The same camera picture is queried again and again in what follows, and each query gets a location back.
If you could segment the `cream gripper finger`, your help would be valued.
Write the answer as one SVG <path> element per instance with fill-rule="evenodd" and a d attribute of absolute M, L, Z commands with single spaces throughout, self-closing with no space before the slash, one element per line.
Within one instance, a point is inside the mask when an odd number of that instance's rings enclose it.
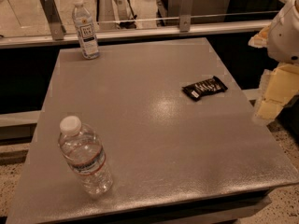
<path fill-rule="evenodd" d="M 268 44 L 268 32 L 270 26 L 265 26 L 258 34 L 254 35 L 248 45 L 257 49 L 266 48 Z"/>
<path fill-rule="evenodd" d="M 253 121 L 269 124 L 299 92 L 299 65 L 279 63 L 273 71 L 264 70 L 259 90 Z"/>

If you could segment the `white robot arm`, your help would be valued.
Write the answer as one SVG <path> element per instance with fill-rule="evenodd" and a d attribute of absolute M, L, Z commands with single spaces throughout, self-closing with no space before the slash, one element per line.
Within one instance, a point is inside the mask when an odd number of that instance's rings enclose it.
<path fill-rule="evenodd" d="M 267 125 L 299 92 L 299 0 L 289 0 L 249 45 L 266 48 L 268 56 L 278 62 L 273 71 L 263 71 L 254 105 L 253 121 Z"/>

